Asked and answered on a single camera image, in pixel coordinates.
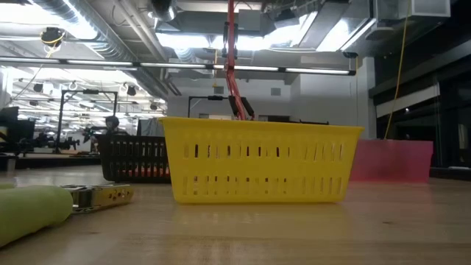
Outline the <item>black slotted plastic basket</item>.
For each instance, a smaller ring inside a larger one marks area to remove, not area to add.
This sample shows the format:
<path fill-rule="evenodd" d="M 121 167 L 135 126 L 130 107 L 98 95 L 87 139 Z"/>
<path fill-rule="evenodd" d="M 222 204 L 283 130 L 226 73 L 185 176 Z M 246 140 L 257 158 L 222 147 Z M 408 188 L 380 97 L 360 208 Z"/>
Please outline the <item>black slotted plastic basket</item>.
<path fill-rule="evenodd" d="M 98 150 L 104 179 L 114 183 L 170 183 L 164 137 L 102 135 Z"/>

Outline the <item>tall black rig frame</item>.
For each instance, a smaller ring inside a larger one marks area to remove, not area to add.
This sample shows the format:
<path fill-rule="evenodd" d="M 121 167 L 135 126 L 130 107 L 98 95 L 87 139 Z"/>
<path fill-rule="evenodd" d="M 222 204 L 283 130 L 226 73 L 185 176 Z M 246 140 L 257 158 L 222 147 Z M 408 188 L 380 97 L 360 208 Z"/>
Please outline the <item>tall black rig frame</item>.
<path fill-rule="evenodd" d="M 117 91 L 100 91 L 100 90 L 96 90 L 96 89 L 82 89 L 82 90 L 75 90 L 75 91 L 71 90 L 71 89 L 62 90 L 61 91 L 61 98 L 60 98 L 60 109 L 59 109 L 59 120 L 58 120 L 58 126 L 57 126 L 57 136 L 56 136 L 56 140 L 55 140 L 55 150 L 54 150 L 55 154 L 60 153 L 60 148 L 59 148 L 60 134 L 62 132 L 64 104 L 65 104 L 66 101 L 68 101 L 68 99 L 67 100 L 65 99 L 65 95 L 67 93 L 71 93 L 71 97 L 75 96 L 77 93 L 83 93 L 83 94 L 89 94 L 89 95 L 97 95 L 97 94 L 100 94 L 100 93 L 112 94 L 112 95 L 114 95 L 114 100 L 112 101 L 112 103 L 113 103 L 113 116 L 116 116 L 116 112 L 117 112 L 117 106 L 118 106 L 118 92 Z"/>

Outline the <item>long overhead light bar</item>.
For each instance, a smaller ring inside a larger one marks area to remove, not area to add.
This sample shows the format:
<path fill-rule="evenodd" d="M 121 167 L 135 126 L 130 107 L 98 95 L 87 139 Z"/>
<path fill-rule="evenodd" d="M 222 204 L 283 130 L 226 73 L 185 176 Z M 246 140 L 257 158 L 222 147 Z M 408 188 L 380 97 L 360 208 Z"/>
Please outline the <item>long overhead light bar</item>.
<path fill-rule="evenodd" d="M 354 76 L 356 70 L 341 70 L 333 68 L 294 68 L 276 66 L 246 66 L 214 63 L 146 63 L 127 61 L 106 61 L 106 60 L 74 60 L 62 58 L 41 58 L 41 57 L 8 57 L 0 56 L 0 65 L 48 65 L 66 66 L 78 68 L 101 67 L 118 70 L 136 71 L 138 68 L 168 68 L 168 69 L 188 69 L 188 70 L 232 70 L 232 71 L 256 71 L 256 72 L 276 72 L 287 74 L 324 74 L 333 76 Z"/>

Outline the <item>dark background monitor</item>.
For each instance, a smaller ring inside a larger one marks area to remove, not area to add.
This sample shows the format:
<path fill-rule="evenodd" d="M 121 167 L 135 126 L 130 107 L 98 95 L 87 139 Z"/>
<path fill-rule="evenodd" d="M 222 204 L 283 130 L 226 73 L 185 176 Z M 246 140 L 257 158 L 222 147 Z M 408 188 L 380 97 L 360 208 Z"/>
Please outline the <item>dark background monitor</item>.
<path fill-rule="evenodd" d="M 34 150 L 34 120 L 19 119 L 19 107 L 0 109 L 0 154 L 19 155 Z"/>

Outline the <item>grey draped cloth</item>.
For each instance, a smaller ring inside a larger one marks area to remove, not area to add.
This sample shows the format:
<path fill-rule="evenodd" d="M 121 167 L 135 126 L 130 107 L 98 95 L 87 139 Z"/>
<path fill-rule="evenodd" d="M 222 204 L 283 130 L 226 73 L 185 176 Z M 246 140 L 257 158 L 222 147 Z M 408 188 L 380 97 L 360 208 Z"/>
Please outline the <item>grey draped cloth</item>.
<path fill-rule="evenodd" d="M 161 122 L 159 122 L 159 118 L 139 119 L 137 135 L 163 137 L 163 125 Z"/>

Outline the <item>black background equipment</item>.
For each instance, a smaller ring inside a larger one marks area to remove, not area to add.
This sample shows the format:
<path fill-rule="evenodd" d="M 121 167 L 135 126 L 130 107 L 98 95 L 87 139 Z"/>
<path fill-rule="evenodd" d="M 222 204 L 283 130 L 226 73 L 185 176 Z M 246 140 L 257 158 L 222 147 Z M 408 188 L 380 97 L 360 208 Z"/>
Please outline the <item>black background equipment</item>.
<path fill-rule="evenodd" d="M 326 121 L 326 122 L 303 121 L 302 119 L 292 119 L 290 116 L 259 115 L 258 120 L 259 121 L 269 121 L 269 122 L 283 122 L 283 123 L 329 125 L 328 121 Z"/>

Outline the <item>yellow slotted plastic basket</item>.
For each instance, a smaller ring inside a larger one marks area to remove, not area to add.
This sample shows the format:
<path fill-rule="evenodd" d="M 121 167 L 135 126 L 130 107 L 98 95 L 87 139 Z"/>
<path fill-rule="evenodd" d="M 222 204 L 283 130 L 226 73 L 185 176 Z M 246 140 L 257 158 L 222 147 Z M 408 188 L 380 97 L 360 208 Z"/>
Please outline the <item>yellow slotted plastic basket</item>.
<path fill-rule="evenodd" d="M 178 203 L 339 202 L 360 127 L 164 117 Z"/>

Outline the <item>pink plastic bin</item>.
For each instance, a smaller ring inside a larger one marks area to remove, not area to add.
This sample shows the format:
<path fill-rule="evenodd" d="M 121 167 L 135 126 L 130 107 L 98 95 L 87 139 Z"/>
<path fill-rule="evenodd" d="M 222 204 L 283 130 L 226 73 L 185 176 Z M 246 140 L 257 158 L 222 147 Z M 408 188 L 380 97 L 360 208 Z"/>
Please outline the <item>pink plastic bin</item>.
<path fill-rule="evenodd" d="M 350 180 L 427 183 L 432 155 L 431 141 L 360 140 Z"/>

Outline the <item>background wooden table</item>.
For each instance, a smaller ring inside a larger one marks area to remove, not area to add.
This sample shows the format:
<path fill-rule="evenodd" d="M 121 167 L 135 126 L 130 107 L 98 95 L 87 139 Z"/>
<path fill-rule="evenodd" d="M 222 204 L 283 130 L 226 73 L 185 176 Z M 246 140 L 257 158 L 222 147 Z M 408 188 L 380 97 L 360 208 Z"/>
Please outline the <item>background wooden table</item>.
<path fill-rule="evenodd" d="M 26 153 L 20 155 L 0 153 L 0 172 L 13 169 L 45 169 L 67 166 L 95 166 L 101 163 L 97 156 L 74 156 Z"/>

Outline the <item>black clamp with long legs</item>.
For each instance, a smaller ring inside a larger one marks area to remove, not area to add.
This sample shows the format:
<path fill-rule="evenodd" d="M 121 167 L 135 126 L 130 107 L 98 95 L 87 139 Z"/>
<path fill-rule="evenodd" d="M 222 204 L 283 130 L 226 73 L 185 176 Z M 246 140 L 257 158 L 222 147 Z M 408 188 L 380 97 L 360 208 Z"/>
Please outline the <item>black clamp with long legs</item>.
<path fill-rule="evenodd" d="M 229 40 L 229 22 L 226 21 L 224 23 L 224 34 L 223 34 L 223 47 L 222 47 L 222 57 L 227 57 L 227 45 Z M 237 49 L 237 42 L 238 42 L 238 24 L 234 24 L 234 51 L 233 55 L 235 60 L 238 59 L 238 49 Z"/>

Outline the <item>low black rig frame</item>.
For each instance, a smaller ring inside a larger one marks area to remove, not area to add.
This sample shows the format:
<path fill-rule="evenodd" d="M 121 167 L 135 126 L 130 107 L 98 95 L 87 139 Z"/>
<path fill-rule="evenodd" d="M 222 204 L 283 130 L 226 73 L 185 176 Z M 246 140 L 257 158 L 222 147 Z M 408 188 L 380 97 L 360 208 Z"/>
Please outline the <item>low black rig frame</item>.
<path fill-rule="evenodd" d="M 193 99 L 206 99 L 206 100 L 209 100 L 209 101 L 222 101 L 222 100 L 228 100 L 229 97 L 228 96 L 217 96 L 217 95 L 214 95 L 214 96 L 189 96 L 188 97 L 188 105 L 187 105 L 187 117 L 190 118 L 191 117 L 191 109 L 195 106 L 195 105 L 192 105 L 191 101 Z"/>

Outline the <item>red pole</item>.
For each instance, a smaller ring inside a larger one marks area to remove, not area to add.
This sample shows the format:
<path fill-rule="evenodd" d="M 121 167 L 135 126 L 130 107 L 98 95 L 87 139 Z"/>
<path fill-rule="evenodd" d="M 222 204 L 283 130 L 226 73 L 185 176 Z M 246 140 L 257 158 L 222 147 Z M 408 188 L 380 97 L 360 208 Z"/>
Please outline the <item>red pole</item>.
<path fill-rule="evenodd" d="M 234 0 L 227 0 L 227 21 L 229 22 L 229 40 L 228 40 L 228 45 L 227 45 L 227 57 L 225 60 L 225 74 L 226 74 L 226 81 L 227 81 L 227 87 L 229 90 L 229 96 L 234 96 L 236 100 L 236 104 L 238 106 L 238 109 L 240 111 L 240 116 L 237 118 L 238 120 L 246 121 L 250 120 L 247 111 L 245 110 L 244 106 L 242 105 L 241 102 L 241 95 L 238 90 L 238 86 L 236 83 L 235 79 L 235 66 L 236 66 L 236 60 L 233 55 L 234 51 L 234 24 L 235 24 L 235 19 L 234 19 L 234 10 L 235 10 L 235 4 Z"/>

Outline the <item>person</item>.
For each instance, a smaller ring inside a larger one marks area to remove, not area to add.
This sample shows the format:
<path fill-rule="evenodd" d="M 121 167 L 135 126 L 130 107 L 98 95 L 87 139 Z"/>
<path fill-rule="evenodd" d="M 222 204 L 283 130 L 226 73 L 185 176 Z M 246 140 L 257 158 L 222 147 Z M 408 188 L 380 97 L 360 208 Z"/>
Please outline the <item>person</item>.
<path fill-rule="evenodd" d="M 116 116 L 107 116 L 105 118 L 106 134 L 113 135 L 119 132 L 119 120 Z"/>

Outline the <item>black clamp with short legs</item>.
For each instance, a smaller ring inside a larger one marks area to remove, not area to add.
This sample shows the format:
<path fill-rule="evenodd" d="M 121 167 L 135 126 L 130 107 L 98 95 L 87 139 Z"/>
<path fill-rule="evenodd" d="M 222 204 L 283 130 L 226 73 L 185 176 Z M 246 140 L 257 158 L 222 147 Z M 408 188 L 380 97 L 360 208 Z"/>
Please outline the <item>black clamp with short legs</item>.
<path fill-rule="evenodd" d="M 238 118 L 240 116 L 240 111 L 238 109 L 238 106 L 236 104 L 236 98 L 234 96 L 228 96 L 228 100 L 231 106 L 231 109 L 233 111 L 233 115 Z M 241 97 L 241 102 L 242 105 L 244 106 L 245 110 L 248 113 L 249 119 L 254 120 L 255 119 L 255 111 L 251 107 L 250 103 L 247 101 L 246 97 Z"/>

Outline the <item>green-handled metal hole punch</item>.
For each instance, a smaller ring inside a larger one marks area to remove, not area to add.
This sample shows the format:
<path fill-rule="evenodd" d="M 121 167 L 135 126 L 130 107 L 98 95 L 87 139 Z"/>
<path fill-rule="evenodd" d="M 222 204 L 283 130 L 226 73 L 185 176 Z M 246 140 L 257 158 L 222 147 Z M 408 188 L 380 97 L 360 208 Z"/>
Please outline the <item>green-handled metal hole punch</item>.
<path fill-rule="evenodd" d="M 62 224 L 73 213 L 89 213 L 131 202 L 131 185 L 0 184 L 0 247 Z"/>

